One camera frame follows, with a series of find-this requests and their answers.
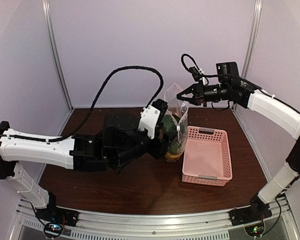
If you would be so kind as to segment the pink plastic basket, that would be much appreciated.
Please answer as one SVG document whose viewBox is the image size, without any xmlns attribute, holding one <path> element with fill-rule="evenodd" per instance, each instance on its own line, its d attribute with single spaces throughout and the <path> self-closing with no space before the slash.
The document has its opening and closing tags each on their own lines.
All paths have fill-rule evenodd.
<svg viewBox="0 0 300 240">
<path fill-rule="evenodd" d="M 230 180 L 232 165 L 227 132 L 215 128 L 188 126 L 182 181 L 223 187 Z"/>
</svg>

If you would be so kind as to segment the clear zip top bag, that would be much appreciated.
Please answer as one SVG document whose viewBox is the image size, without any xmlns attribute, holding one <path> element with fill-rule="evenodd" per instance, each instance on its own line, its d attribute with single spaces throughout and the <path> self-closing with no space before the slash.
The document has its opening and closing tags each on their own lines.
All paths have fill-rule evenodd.
<svg viewBox="0 0 300 240">
<path fill-rule="evenodd" d="M 174 83 L 164 93 L 164 100 L 168 103 L 168 110 L 163 117 L 163 130 L 165 133 L 176 133 L 176 137 L 172 140 L 165 155 L 165 159 L 172 163 L 180 159 L 187 142 L 189 104 L 177 99 L 177 94 L 182 91 L 183 89 Z"/>
</svg>

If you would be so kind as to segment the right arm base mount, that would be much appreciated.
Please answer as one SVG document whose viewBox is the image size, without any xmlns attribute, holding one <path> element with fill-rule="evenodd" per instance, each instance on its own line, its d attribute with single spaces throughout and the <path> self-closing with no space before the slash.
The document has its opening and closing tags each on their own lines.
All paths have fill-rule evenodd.
<svg viewBox="0 0 300 240">
<path fill-rule="evenodd" d="M 264 218 L 272 216 L 271 210 L 267 207 L 265 210 L 259 211 L 252 206 L 243 208 L 234 208 L 229 212 L 232 226 L 249 224 L 255 221 L 261 221 Z"/>
</svg>

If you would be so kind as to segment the orange mango toy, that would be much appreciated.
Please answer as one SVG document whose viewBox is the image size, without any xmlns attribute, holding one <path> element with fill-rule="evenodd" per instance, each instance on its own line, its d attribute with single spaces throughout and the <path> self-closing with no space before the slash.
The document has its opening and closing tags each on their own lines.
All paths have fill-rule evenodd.
<svg viewBox="0 0 300 240">
<path fill-rule="evenodd" d="M 167 162 L 171 162 L 171 163 L 173 163 L 173 162 L 176 162 L 176 161 L 178 161 L 179 159 L 180 159 L 180 157 L 182 156 L 182 154 L 171 154 L 171 153 L 167 153 L 166 155 L 165 155 L 165 159 L 166 159 L 166 161 Z"/>
</svg>

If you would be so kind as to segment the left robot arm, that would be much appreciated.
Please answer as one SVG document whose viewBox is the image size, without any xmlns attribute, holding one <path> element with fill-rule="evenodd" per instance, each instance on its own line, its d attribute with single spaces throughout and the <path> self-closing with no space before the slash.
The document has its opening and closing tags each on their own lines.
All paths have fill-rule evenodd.
<svg viewBox="0 0 300 240">
<path fill-rule="evenodd" d="M 171 135 L 162 128 L 160 117 L 145 126 L 128 114 L 110 115 L 95 135 L 76 134 L 54 141 L 51 136 L 18 133 L 4 121 L 0 124 L 0 179 L 8 181 L 49 221 L 57 222 L 62 212 L 55 196 L 26 173 L 22 161 L 80 172 L 121 170 L 144 154 L 158 159 L 167 153 Z"/>
</svg>

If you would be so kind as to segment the green bok choy toy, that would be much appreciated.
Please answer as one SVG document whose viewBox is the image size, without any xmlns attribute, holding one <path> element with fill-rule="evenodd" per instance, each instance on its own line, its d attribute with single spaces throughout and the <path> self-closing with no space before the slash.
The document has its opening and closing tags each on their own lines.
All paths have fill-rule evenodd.
<svg viewBox="0 0 300 240">
<path fill-rule="evenodd" d="M 168 153 L 178 155 L 181 153 L 182 150 L 182 139 L 181 139 L 181 131 L 177 131 L 177 125 L 174 122 L 174 120 L 176 120 L 176 123 L 178 123 L 180 121 L 180 117 L 175 114 L 165 115 L 162 120 L 164 123 L 163 131 L 165 133 L 169 133 L 169 132 L 176 133 L 176 137 L 173 139 L 169 147 Z"/>
</svg>

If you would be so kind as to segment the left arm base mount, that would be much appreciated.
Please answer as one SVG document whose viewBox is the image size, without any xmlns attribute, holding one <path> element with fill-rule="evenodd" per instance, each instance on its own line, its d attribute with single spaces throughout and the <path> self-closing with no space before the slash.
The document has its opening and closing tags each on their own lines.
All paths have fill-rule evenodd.
<svg viewBox="0 0 300 240">
<path fill-rule="evenodd" d="M 77 225 L 79 212 L 65 208 L 57 208 L 54 214 L 46 209 L 37 209 L 36 216 L 44 221 L 58 223 L 61 225 L 75 227 Z"/>
</svg>

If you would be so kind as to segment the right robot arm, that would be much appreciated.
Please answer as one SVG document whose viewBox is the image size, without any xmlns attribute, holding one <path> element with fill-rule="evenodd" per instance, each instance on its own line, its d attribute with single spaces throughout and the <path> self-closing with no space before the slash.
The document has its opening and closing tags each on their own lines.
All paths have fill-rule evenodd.
<svg viewBox="0 0 300 240">
<path fill-rule="evenodd" d="M 300 111 L 263 90 L 260 86 L 239 76 L 235 62 L 216 64 L 217 73 L 204 74 L 198 65 L 185 67 L 195 81 L 193 85 L 177 94 L 177 99 L 192 105 L 233 102 L 259 113 L 284 129 L 295 144 L 284 165 L 272 179 L 251 199 L 246 210 L 249 220 L 258 220 L 265 213 L 265 205 L 288 189 L 300 178 Z"/>
</svg>

